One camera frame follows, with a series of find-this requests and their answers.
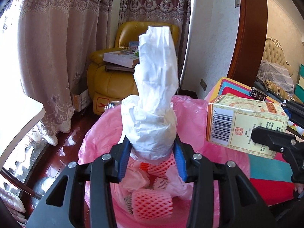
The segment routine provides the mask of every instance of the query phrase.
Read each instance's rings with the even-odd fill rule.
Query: metal bolt
[[[227,165],[228,165],[228,167],[231,167],[231,168],[233,168],[233,167],[236,166],[236,164],[235,164],[234,161],[228,161],[228,162],[227,162]]]
[[[76,163],[75,161],[72,161],[72,162],[70,162],[67,166],[68,166],[69,168],[74,168],[74,167],[76,167],[76,165],[77,165],[77,163]]]
[[[196,160],[202,159],[202,155],[201,154],[193,154],[193,158]]]
[[[102,160],[109,160],[111,157],[112,157],[111,154],[103,154],[101,156]]]

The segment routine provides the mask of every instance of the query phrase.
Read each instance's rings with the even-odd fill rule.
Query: wooden floor
[[[69,162],[77,162],[82,140],[98,118],[99,116],[93,113],[92,106],[87,107],[83,116],[81,113],[74,114],[70,132],[66,134],[58,133],[58,145],[48,147],[35,167],[27,185],[33,188],[34,184],[42,177],[57,177]],[[33,211],[31,198],[27,194],[23,194],[22,202],[26,209],[26,216],[28,217]],[[89,208],[86,203],[85,226],[86,228],[90,227]]]

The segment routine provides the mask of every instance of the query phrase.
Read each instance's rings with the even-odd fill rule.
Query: hand
[[[303,191],[304,184],[303,183],[295,183],[294,188],[295,188],[294,190],[298,191],[298,193],[300,194]]]

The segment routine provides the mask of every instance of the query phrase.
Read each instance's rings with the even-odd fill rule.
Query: yellow armchair
[[[121,101],[127,96],[138,95],[133,74],[123,71],[105,71],[103,54],[111,51],[127,49],[130,41],[138,41],[139,35],[145,33],[148,26],[169,26],[174,44],[177,44],[178,26],[161,22],[137,22],[123,23],[117,31],[114,48],[98,50],[89,55],[91,64],[88,68],[87,81],[89,94],[93,100],[93,111],[97,115],[104,112],[104,107],[110,101]]]

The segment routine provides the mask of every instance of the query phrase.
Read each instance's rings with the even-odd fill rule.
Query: ornate headboard carving
[[[286,67],[290,76],[292,76],[293,68],[285,60],[283,49],[277,39],[266,38],[262,59]]]

